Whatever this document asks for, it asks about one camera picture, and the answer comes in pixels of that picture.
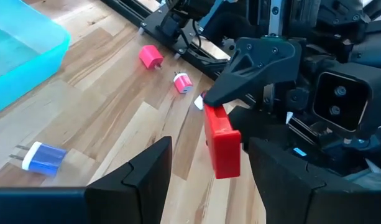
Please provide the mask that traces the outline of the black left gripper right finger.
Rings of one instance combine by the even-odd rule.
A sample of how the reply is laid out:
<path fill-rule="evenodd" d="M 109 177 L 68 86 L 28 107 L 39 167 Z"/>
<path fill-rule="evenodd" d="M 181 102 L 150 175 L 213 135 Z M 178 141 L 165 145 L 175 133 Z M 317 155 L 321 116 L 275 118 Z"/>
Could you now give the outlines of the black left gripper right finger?
<path fill-rule="evenodd" d="M 266 224 L 381 224 L 381 190 L 338 177 L 259 138 L 249 160 Z"/>

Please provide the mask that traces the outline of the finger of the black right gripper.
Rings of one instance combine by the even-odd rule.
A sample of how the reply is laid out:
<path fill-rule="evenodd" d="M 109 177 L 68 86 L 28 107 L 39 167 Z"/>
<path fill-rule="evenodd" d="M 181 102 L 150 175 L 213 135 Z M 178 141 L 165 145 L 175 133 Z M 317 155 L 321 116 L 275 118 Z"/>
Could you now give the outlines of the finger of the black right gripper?
<path fill-rule="evenodd" d="M 281 158 L 281 164 L 305 163 L 293 151 L 301 143 L 301 138 L 289 125 L 281 123 L 275 117 L 237 106 L 229 113 L 229 120 L 233 128 L 241 133 L 243 150 L 251 164 L 261 164 L 275 156 Z"/>
<path fill-rule="evenodd" d="M 242 37 L 234 55 L 214 85 L 204 95 L 204 102 L 220 106 L 269 84 L 295 81 L 302 55 L 301 44 L 294 39 Z"/>

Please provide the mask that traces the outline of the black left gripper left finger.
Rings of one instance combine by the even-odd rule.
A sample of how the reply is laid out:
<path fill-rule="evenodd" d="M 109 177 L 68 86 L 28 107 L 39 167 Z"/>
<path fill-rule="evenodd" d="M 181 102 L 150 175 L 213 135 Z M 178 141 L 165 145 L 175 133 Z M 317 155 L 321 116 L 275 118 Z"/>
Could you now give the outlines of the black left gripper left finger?
<path fill-rule="evenodd" d="M 172 169 L 165 136 L 85 190 L 90 224 L 160 224 Z"/>

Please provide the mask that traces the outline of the red digital clock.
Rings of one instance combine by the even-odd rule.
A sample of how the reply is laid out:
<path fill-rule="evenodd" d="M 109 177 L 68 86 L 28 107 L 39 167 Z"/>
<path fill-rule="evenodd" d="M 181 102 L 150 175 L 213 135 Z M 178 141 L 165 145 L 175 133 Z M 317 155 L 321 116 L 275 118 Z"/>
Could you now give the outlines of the red digital clock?
<path fill-rule="evenodd" d="M 216 179 L 241 174 L 241 133 L 233 129 L 224 107 L 204 104 L 204 132 Z"/>

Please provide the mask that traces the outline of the pink white usb charger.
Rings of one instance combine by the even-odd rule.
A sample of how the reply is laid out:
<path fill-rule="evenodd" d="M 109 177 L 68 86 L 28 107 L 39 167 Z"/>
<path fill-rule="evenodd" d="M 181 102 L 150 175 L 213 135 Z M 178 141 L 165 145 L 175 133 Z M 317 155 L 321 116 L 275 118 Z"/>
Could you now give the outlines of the pink white usb charger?
<path fill-rule="evenodd" d="M 187 93 L 193 88 L 193 83 L 185 72 L 175 72 L 173 84 L 181 94 Z"/>

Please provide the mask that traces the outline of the purple white usb charger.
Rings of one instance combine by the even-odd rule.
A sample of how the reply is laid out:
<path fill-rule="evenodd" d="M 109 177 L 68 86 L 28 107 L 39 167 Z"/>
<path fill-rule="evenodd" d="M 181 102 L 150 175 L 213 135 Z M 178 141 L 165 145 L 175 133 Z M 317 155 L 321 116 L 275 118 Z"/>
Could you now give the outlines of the purple white usb charger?
<path fill-rule="evenodd" d="M 21 161 L 21 169 L 55 177 L 67 151 L 36 141 L 31 147 L 17 145 L 27 151 L 24 157 L 11 154 L 9 157 Z"/>

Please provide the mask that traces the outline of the pink cube usb charger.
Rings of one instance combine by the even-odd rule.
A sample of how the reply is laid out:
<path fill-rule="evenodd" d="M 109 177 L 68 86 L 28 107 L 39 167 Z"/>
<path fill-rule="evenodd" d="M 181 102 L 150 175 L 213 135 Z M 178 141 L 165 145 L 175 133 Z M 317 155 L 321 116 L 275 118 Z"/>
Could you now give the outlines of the pink cube usb charger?
<path fill-rule="evenodd" d="M 145 45 L 139 52 L 139 58 L 147 69 L 161 69 L 163 55 L 154 45 Z"/>

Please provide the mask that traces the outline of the teal translucent plastic bin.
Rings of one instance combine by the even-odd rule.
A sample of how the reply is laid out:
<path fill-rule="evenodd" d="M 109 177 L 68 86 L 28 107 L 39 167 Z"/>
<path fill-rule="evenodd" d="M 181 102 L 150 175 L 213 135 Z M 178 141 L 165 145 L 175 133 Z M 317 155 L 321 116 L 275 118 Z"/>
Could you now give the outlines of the teal translucent plastic bin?
<path fill-rule="evenodd" d="M 55 74 L 70 35 L 22 0 L 0 0 L 0 111 Z"/>

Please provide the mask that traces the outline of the blue grey metal table frame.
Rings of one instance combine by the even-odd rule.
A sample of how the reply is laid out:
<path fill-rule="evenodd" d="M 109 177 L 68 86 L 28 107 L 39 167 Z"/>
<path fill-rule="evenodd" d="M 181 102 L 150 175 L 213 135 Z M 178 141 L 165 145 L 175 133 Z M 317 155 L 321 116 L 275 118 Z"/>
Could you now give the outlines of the blue grey metal table frame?
<path fill-rule="evenodd" d="M 224 2 L 225 0 L 215 0 L 212 8 L 210 9 L 210 11 L 207 13 L 206 16 L 204 16 L 199 22 L 198 22 L 198 25 L 199 25 L 199 28 L 198 30 L 200 32 L 202 32 L 204 30 L 204 27 L 207 25 L 207 23 L 209 22 L 209 20 L 212 18 L 212 16 L 214 15 L 214 13 L 218 10 L 218 7 Z"/>

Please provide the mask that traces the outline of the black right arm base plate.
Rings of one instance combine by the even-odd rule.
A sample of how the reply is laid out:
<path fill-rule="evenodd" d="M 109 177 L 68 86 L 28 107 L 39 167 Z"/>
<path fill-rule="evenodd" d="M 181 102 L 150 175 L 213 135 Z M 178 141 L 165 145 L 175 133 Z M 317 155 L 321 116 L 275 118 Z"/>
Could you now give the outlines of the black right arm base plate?
<path fill-rule="evenodd" d="M 160 6 L 141 22 L 141 31 L 159 41 L 205 75 L 215 80 L 228 64 L 228 59 L 217 59 L 193 42 L 198 38 L 196 22 L 183 11 Z"/>

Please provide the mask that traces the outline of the black aluminium table frame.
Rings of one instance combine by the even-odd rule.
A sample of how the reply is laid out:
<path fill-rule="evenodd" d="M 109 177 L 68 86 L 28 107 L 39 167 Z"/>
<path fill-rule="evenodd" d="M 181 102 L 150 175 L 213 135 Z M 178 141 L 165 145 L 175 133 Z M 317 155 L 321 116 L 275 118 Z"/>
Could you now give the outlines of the black aluminium table frame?
<path fill-rule="evenodd" d="M 145 33 L 141 31 L 141 22 L 160 7 L 159 6 L 153 11 L 142 4 L 140 0 L 102 0 L 102 2 L 136 25 L 141 34 Z M 167 4 L 170 9 L 176 9 L 180 12 L 183 11 L 187 16 L 190 16 L 195 22 L 197 22 L 202 17 L 207 15 L 214 4 L 214 1 L 165 0 L 165 4 Z"/>

